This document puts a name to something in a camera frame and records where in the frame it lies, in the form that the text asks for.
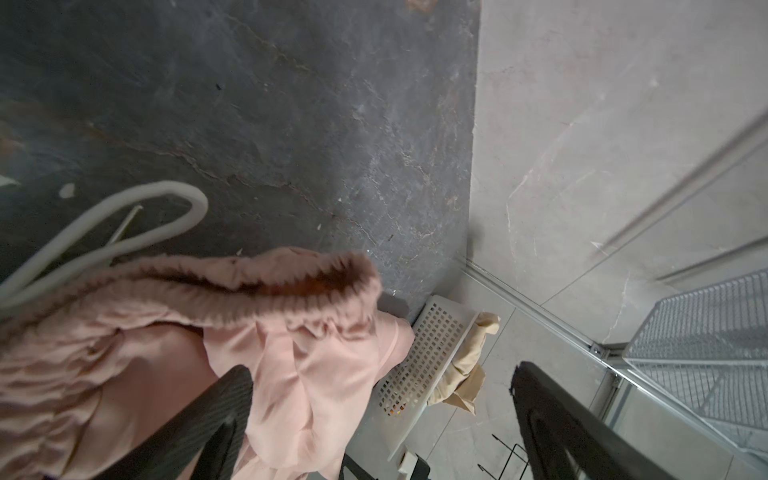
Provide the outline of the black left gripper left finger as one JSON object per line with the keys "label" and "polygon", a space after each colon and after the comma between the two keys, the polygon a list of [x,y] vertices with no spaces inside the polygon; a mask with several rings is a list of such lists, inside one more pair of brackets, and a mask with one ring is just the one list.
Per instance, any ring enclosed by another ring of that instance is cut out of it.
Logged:
{"label": "black left gripper left finger", "polygon": [[250,371],[230,369],[100,479],[230,479],[245,438],[253,394]]}

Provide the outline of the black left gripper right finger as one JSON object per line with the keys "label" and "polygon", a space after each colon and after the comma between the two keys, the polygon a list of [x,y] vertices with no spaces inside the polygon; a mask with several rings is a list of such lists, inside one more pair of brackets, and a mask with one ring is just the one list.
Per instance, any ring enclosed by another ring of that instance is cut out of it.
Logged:
{"label": "black left gripper right finger", "polygon": [[532,362],[512,377],[519,430],[535,479],[670,479]]}

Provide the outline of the pink drawstring shorts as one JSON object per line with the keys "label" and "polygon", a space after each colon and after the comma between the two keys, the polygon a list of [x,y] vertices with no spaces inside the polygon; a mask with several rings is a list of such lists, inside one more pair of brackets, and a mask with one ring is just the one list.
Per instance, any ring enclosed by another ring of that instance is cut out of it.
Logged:
{"label": "pink drawstring shorts", "polygon": [[87,210],[1,285],[1,475],[91,479],[234,367],[252,381],[237,479],[339,475],[410,324],[378,308],[362,253],[114,258],[196,226],[206,196],[162,181]]}

